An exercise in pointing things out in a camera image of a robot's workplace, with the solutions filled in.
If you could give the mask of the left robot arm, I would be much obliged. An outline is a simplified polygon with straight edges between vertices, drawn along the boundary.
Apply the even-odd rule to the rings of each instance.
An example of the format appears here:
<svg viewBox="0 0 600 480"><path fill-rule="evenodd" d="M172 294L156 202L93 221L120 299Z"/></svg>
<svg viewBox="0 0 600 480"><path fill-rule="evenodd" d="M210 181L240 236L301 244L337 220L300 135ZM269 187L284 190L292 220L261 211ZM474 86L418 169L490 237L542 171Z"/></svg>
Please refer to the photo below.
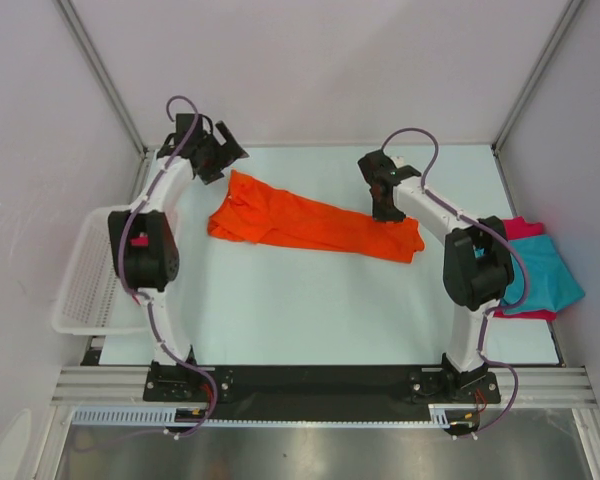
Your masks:
<svg viewBox="0 0 600 480"><path fill-rule="evenodd" d="M130 205L108 214L115 274L146 311L158 364L193 362L191 341L166 306L166 289L180 268L177 203L194 180L215 182L224 177L226 168L248 156L224 122L179 113L175 131L156 153L153 179Z"/></svg>

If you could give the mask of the orange t-shirt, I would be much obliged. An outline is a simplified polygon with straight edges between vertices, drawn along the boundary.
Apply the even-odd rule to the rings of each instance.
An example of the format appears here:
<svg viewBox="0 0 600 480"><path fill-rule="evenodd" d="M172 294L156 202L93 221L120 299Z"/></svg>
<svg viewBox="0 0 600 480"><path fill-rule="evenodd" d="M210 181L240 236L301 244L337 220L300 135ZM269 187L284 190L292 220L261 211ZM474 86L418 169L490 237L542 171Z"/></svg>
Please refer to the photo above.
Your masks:
<svg viewBox="0 0 600 480"><path fill-rule="evenodd" d="M380 223L274 188L234 170L222 204L207 223L209 236L276 247L359 254L409 264L425 250L419 223Z"/></svg>

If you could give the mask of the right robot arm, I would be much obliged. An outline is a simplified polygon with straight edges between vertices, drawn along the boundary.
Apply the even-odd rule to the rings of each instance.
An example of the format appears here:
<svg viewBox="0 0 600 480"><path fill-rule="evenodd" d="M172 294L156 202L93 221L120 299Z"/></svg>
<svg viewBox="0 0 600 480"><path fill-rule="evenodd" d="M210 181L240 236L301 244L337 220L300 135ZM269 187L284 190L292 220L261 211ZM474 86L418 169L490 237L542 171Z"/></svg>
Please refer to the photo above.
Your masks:
<svg viewBox="0 0 600 480"><path fill-rule="evenodd" d="M464 401L487 374L487 324L514 280L504 224L496 216L467 217L426 186L417 169L396 166L381 150L363 156L358 167L369 186L374 220L413 217L443 246L442 280L454 303L454 320L442 357L441 388L449 399Z"/></svg>

